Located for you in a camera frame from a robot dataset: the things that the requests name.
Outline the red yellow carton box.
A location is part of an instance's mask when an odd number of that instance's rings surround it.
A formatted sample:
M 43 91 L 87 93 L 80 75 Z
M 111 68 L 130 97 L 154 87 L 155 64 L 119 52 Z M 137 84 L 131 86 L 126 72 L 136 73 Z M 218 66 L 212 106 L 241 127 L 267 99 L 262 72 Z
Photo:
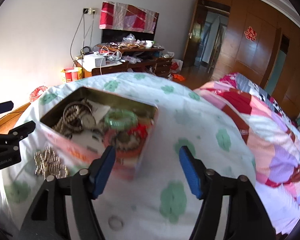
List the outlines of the red yellow carton box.
M 63 80 L 66 83 L 83 79 L 83 72 L 80 67 L 65 68 L 61 73 L 64 75 Z

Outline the pink plastic bangle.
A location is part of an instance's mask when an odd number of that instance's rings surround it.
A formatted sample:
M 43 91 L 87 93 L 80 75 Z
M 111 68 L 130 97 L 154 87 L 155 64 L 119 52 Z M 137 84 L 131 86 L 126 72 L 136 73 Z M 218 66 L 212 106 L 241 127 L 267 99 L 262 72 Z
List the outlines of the pink plastic bangle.
M 128 135 L 127 132 L 128 130 L 107 130 L 103 139 L 104 146 L 113 146 L 116 151 L 116 157 L 119 159 L 138 158 L 146 140 L 140 140 L 133 135 Z

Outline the pink patchwork quilt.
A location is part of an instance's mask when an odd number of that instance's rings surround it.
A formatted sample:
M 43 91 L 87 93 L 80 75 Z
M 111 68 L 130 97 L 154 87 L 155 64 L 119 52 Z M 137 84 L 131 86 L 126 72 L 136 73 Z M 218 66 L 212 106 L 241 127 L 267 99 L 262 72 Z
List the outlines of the pink patchwork quilt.
M 256 186 L 278 235 L 300 219 L 300 131 L 277 101 L 240 73 L 194 91 L 232 118 L 255 158 Z

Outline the wall power socket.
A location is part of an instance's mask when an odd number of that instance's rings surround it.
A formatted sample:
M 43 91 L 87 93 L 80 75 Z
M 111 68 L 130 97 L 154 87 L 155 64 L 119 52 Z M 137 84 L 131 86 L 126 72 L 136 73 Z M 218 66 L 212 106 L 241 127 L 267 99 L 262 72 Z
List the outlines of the wall power socket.
M 94 15 L 96 14 L 97 8 L 84 8 L 83 14 Z

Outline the black television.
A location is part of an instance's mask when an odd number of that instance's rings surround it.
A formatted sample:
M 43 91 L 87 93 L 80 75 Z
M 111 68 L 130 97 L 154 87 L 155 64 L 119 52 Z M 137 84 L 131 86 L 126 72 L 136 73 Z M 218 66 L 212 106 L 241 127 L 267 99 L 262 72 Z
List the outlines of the black television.
M 122 42 L 123 40 L 153 40 L 155 32 L 153 34 L 150 33 L 142 33 L 142 32 L 134 32 L 134 31 L 125 31 L 125 30 L 111 30 L 111 29 L 101 29 L 101 42 L 109 43 L 109 42 Z

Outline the red knot cord pendant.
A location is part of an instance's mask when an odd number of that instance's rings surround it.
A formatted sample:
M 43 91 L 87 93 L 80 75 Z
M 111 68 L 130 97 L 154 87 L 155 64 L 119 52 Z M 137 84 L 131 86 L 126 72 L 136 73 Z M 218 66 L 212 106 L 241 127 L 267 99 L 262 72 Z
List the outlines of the red knot cord pendant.
M 135 127 L 128 130 L 128 135 L 133 135 L 140 140 L 146 140 L 149 134 L 151 125 L 138 123 Z

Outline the silver wrist watch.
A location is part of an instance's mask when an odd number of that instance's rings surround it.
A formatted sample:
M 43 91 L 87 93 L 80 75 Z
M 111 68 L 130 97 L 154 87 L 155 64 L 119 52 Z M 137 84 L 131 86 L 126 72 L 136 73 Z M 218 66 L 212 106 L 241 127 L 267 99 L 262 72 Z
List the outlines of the silver wrist watch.
M 85 112 L 85 113 L 82 113 L 80 115 L 80 121 L 81 121 L 81 124 L 82 124 L 82 127 L 84 129 L 93 129 L 96 125 L 96 121 L 95 121 L 95 118 L 92 116 L 92 114 L 88 113 L 88 112 Z

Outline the wooden bedroom door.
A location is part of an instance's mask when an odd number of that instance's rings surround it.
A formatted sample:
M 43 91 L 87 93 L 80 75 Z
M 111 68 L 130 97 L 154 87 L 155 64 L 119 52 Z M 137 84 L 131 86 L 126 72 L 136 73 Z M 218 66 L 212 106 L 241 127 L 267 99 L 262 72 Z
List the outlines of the wooden bedroom door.
M 207 10 L 203 5 L 202 0 L 195 0 L 193 16 L 184 52 L 183 67 L 192 67 L 194 65 L 197 51 L 201 43 L 206 15 Z

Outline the papers inside tin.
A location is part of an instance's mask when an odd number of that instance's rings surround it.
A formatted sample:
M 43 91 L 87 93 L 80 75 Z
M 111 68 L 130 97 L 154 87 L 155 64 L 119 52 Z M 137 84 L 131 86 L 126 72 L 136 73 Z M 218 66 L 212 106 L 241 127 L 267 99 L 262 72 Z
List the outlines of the papers inside tin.
M 92 116 L 94 117 L 97 124 L 104 118 L 104 116 L 111 109 L 110 106 L 103 105 L 103 104 L 100 104 L 97 102 L 93 102 L 91 100 L 87 100 L 87 104 L 90 106 Z

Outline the green jade bangle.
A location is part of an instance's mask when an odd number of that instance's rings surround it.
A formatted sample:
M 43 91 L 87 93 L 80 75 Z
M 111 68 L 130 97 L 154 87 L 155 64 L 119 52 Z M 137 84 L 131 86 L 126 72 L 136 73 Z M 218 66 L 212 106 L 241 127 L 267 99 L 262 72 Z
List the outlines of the green jade bangle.
M 124 131 L 136 127 L 138 124 L 138 117 L 132 111 L 116 109 L 105 115 L 104 123 L 110 129 Z

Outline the red patchwork cloth cover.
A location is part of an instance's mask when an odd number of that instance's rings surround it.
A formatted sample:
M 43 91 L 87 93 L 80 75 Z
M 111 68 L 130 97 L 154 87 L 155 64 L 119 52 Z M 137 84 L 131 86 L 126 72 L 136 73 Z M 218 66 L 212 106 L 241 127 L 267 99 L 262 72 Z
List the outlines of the red patchwork cloth cover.
M 159 13 L 131 4 L 104 1 L 100 13 L 100 29 L 125 30 L 153 34 Z

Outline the pink tin box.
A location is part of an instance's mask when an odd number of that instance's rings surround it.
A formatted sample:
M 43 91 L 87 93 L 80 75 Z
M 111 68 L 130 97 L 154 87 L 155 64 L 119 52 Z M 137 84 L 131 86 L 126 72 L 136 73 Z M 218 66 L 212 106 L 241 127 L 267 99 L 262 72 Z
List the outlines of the pink tin box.
M 112 92 L 80 87 L 55 106 L 50 107 L 40 118 L 40 127 L 46 138 L 64 153 L 85 164 L 90 164 L 104 152 L 106 149 L 103 143 L 104 134 L 110 129 L 104 123 L 104 118 L 91 130 L 82 127 L 80 115 L 85 112 L 91 114 L 87 100 L 110 106 L 109 112 L 116 109 L 132 111 L 137 115 L 138 123 L 151 125 L 146 143 L 138 158 L 119 159 L 116 157 L 115 159 L 114 175 L 132 180 L 140 166 L 147 142 L 157 121 L 157 106 Z

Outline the wooden wardrobe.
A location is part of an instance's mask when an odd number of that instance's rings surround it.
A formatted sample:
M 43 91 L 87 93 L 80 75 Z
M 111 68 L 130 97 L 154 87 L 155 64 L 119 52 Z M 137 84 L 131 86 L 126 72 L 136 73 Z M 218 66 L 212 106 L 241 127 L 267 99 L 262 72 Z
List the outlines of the wooden wardrobe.
M 265 85 L 280 34 L 289 39 L 283 69 L 272 96 L 290 118 L 300 117 L 300 28 L 261 0 L 208 0 L 230 8 L 229 22 L 212 80 L 239 72 L 259 86 Z M 244 31 L 251 26 L 256 41 Z

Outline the white box on cabinet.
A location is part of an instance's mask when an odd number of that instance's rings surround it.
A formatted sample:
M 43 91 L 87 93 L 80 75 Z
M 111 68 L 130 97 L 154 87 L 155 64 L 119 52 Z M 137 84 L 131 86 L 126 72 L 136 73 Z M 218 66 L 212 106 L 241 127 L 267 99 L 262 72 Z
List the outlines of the white box on cabinet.
M 82 63 L 83 63 L 83 68 L 91 72 L 94 68 L 100 68 L 105 66 L 106 58 L 98 54 L 84 55 Z

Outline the white mug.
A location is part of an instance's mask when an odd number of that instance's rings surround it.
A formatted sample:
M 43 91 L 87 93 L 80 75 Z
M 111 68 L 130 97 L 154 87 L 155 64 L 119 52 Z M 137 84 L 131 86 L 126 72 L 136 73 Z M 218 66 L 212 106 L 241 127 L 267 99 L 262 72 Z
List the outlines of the white mug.
M 146 47 L 147 49 L 152 48 L 152 47 L 153 47 L 153 44 L 154 44 L 154 41 L 151 41 L 151 40 L 146 40 L 146 41 L 145 41 L 145 47 Z

